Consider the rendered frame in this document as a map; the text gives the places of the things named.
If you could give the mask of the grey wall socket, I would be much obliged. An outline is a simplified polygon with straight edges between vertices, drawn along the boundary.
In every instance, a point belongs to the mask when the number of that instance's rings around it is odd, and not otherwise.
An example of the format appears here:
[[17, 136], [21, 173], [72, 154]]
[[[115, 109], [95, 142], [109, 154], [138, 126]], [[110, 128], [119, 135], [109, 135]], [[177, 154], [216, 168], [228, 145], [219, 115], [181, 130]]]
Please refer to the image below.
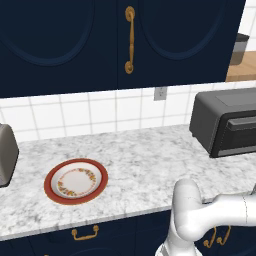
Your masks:
[[154, 100], [165, 100], [167, 97], [167, 87], [156, 87], [154, 90]]

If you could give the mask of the navy drawer front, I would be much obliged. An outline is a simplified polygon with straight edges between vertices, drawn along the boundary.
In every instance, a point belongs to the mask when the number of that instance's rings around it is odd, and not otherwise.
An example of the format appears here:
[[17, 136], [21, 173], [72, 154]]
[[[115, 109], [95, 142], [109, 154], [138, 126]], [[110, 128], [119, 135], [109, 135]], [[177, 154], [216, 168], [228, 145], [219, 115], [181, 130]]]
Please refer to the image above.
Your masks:
[[203, 256], [256, 256], [256, 227], [239, 226], [219, 226], [217, 228], [217, 237], [224, 237], [225, 233], [231, 227], [229, 238], [224, 246], [213, 243], [210, 249], [203, 245], [205, 240], [210, 240], [214, 228], [198, 241], [195, 246]]
[[155, 256], [167, 237], [171, 211], [97, 223], [98, 236], [75, 241], [73, 229], [0, 241], [0, 256]]

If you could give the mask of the toaster oven door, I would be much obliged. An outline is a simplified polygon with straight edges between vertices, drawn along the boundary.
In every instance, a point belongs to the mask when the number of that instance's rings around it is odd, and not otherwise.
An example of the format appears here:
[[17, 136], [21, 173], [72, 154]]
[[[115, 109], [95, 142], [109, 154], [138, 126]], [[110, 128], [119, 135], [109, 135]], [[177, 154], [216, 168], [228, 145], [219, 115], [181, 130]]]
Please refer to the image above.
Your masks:
[[227, 127], [230, 119], [254, 117], [256, 110], [223, 114], [217, 126], [211, 158], [256, 152], [256, 128], [231, 131]]

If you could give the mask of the silver grey toaster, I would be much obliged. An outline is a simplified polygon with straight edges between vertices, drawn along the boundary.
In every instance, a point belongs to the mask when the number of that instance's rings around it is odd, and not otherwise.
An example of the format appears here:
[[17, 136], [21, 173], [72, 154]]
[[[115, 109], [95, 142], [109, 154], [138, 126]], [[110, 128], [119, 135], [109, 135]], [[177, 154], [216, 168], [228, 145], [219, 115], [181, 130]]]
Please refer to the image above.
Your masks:
[[7, 187], [18, 160], [19, 148], [12, 128], [0, 124], [0, 188]]

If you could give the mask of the wooden shelf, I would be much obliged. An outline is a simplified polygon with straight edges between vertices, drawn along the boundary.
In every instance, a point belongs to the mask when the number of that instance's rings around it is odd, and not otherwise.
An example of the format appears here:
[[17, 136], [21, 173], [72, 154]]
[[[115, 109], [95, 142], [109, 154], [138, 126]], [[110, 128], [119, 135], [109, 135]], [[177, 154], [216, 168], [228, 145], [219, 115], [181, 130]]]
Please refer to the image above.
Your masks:
[[239, 65], [230, 65], [226, 82], [256, 80], [256, 51], [246, 51]]

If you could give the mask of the dark grey toaster oven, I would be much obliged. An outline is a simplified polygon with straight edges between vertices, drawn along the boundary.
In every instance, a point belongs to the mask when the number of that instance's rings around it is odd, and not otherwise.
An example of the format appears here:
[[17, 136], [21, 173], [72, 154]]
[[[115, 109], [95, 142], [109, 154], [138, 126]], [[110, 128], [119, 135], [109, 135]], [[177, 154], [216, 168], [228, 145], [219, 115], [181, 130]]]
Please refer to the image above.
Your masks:
[[223, 114], [256, 110], [256, 88], [199, 92], [189, 130], [209, 153]]

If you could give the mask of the red-rimmed floral plate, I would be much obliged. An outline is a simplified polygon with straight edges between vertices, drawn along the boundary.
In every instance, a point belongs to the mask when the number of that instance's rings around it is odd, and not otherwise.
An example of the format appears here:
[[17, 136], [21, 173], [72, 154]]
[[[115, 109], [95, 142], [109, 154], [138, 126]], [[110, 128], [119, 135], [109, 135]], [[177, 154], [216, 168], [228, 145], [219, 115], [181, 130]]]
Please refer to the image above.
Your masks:
[[108, 173], [102, 164], [76, 158], [58, 164], [47, 174], [44, 192], [56, 203], [78, 205], [99, 196], [107, 183]]

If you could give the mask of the navy wall cupboard door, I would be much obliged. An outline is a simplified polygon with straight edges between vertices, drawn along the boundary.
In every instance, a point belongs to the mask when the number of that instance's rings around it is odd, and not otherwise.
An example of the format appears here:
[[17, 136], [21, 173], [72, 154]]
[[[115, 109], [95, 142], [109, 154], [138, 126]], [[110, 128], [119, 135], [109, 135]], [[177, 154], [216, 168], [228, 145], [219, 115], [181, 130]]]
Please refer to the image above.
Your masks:
[[0, 0], [0, 98], [117, 88], [116, 0]]
[[[246, 0], [117, 0], [118, 87], [134, 89], [223, 82]], [[129, 60], [134, 19], [134, 70]]]

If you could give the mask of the grey pot with black lid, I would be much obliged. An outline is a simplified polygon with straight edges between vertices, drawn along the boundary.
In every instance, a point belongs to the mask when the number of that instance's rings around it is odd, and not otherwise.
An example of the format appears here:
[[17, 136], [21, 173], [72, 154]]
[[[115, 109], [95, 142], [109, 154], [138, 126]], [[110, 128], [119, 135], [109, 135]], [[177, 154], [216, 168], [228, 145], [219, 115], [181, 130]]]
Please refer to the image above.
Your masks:
[[247, 47], [248, 40], [249, 40], [248, 35], [244, 35], [241, 33], [237, 34], [233, 52], [232, 52], [232, 56], [231, 56], [231, 60], [230, 60], [231, 65], [240, 65], [241, 64], [246, 47]]

